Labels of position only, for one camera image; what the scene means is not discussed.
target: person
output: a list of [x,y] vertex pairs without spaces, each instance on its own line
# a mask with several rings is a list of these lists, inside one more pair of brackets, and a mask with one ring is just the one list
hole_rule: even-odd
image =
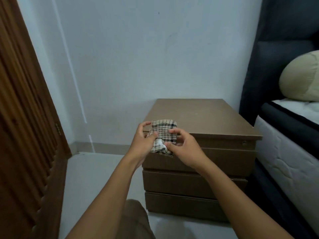
[[[138,125],[130,149],[67,239],[155,238],[145,209],[137,201],[126,201],[132,176],[158,136],[156,132],[149,137],[143,134],[143,127],[150,124],[143,122]],[[293,238],[204,154],[192,135],[179,128],[169,132],[180,135],[176,145],[165,143],[166,147],[207,180],[238,238]]]

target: brown pants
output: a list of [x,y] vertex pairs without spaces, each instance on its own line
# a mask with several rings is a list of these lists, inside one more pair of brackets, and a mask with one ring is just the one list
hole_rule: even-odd
[[156,239],[139,201],[126,201],[116,239]]

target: drawer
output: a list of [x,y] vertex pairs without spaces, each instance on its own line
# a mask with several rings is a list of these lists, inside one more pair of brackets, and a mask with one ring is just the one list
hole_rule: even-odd
[[201,148],[222,148],[235,150],[255,150],[255,140],[214,139],[195,137]]
[[[231,176],[249,176],[254,168],[255,151],[203,148],[206,156],[212,160],[225,174]],[[157,153],[150,153],[142,164],[145,170],[194,170],[183,164],[176,156],[167,157]]]
[[217,200],[145,192],[150,212],[186,216],[209,221],[228,222]]
[[[244,191],[247,180],[231,179],[242,191]],[[158,192],[165,194],[185,195],[202,198],[215,199],[206,180],[196,174],[180,174],[153,172],[143,170],[144,189],[147,192]]]

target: floor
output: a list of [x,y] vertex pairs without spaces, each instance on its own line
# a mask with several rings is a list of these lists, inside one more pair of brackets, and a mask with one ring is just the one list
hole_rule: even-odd
[[[59,239],[67,236],[121,158],[122,155],[79,153],[69,159]],[[136,199],[145,207],[141,167],[132,178],[128,199]],[[228,224],[156,213],[149,213],[149,221],[157,239],[237,238]]]

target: forearm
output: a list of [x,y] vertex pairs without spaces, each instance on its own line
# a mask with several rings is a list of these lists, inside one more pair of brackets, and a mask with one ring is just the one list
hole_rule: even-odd
[[292,239],[212,161],[206,159],[197,171],[208,181],[239,239]]
[[115,238],[136,164],[123,157],[67,239]]

